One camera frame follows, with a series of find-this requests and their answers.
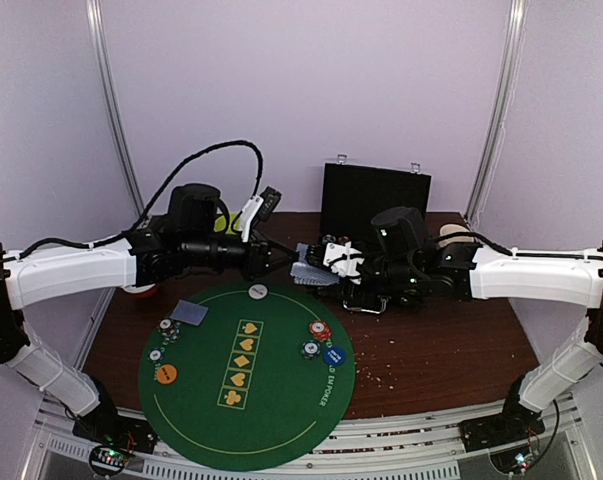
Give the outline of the red cream poker chip stack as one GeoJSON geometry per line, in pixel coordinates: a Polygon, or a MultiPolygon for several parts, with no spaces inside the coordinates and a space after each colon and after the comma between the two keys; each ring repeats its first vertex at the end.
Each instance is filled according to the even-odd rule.
{"type": "Polygon", "coordinates": [[[318,342],[327,342],[331,339],[331,330],[323,321],[315,321],[309,325],[309,331],[318,342]]]}

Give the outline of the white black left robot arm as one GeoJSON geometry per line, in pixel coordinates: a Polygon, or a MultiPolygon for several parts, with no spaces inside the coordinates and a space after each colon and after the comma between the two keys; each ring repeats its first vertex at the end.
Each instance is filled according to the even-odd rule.
{"type": "Polygon", "coordinates": [[[190,269],[235,269],[246,280],[287,266],[293,252],[256,229],[281,200],[272,187],[252,196],[237,220],[215,228],[229,214],[217,188],[186,184],[173,190],[166,213],[153,215],[113,238],[28,253],[0,243],[0,365],[56,397],[104,444],[118,442],[125,424],[105,387],[70,366],[40,339],[24,318],[32,305],[120,288],[152,289],[190,269]]]}

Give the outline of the orange big blind button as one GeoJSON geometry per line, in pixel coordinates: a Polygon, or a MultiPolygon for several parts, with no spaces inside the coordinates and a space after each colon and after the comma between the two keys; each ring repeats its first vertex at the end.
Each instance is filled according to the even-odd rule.
{"type": "Polygon", "coordinates": [[[155,372],[155,379],[161,385],[171,385],[178,378],[178,370],[174,365],[160,365],[155,372]]]}

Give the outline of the green white small chip stack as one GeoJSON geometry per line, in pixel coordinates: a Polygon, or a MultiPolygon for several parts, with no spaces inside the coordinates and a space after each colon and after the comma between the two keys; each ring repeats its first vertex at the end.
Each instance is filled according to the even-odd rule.
{"type": "Polygon", "coordinates": [[[155,366],[161,365],[163,358],[164,358],[164,351],[161,349],[152,349],[147,354],[147,359],[155,366]]]}

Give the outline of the blue small blind button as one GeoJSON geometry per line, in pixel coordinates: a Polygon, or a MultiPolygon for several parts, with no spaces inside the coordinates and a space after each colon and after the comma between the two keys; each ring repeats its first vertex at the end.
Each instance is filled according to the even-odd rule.
{"type": "Polygon", "coordinates": [[[347,354],[344,349],[333,346],[325,350],[323,360],[329,366],[339,367],[345,364],[347,354]]]}

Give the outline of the single blue playing card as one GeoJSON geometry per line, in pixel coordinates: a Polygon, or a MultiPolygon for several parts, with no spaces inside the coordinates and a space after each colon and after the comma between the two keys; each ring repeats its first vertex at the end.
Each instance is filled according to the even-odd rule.
{"type": "Polygon", "coordinates": [[[186,300],[180,300],[170,318],[175,322],[185,323],[191,326],[199,326],[206,318],[209,308],[186,300]]]}

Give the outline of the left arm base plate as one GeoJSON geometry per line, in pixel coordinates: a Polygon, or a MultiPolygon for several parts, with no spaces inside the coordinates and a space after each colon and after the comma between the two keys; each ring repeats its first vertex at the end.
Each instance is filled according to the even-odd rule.
{"type": "Polygon", "coordinates": [[[74,436],[91,440],[116,450],[130,453],[154,452],[158,442],[157,433],[146,420],[122,416],[120,419],[120,432],[115,434],[97,434],[83,419],[75,420],[72,428],[74,436]]]}

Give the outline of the blue playing card deck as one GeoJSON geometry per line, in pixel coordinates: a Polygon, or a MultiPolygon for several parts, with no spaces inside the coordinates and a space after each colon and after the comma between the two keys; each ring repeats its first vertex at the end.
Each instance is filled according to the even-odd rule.
{"type": "Polygon", "coordinates": [[[327,287],[341,281],[338,275],[302,261],[292,264],[290,275],[295,284],[309,287],[327,287]]]}

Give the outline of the white dealer button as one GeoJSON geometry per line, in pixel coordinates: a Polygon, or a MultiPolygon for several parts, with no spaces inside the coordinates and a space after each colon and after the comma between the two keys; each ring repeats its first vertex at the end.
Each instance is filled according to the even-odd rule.
{"type": "Polygon", "coordinates": [[[248,295],[253,300],[263,300],[269,293],[269,290],[264,284],[253,284],[248,289],[248,295]]]}

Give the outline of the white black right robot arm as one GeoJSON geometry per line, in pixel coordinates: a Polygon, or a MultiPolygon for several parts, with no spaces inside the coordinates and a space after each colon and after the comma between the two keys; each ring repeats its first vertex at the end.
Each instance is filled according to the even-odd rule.
{"type": "Polygon", "coordinates": [[[372,221],[378,245],[325,236],[301,257],[319,286],[349,310],[380,313],[429,297],[505,299],[527,336],[543,320],[559,334],[533,341],[540,364],[510,387],[494,419],[500,440],[516,440],[558,396],[603,364],[603,241],[582,250],[502,246],[464,225],[429,234],[420,213],[395,207],[372,221]]]}

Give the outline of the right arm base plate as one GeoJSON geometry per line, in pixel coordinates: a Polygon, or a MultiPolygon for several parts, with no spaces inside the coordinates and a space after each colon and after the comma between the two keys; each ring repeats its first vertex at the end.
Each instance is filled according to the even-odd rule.
{"type": "Polygon", "coordinates": [[[465,451],[474,452],[521,441],[530,432],[542,434],[546,428],[540,418],[521,420],[499,413],[464,420],[459,430],[465,451]]]}

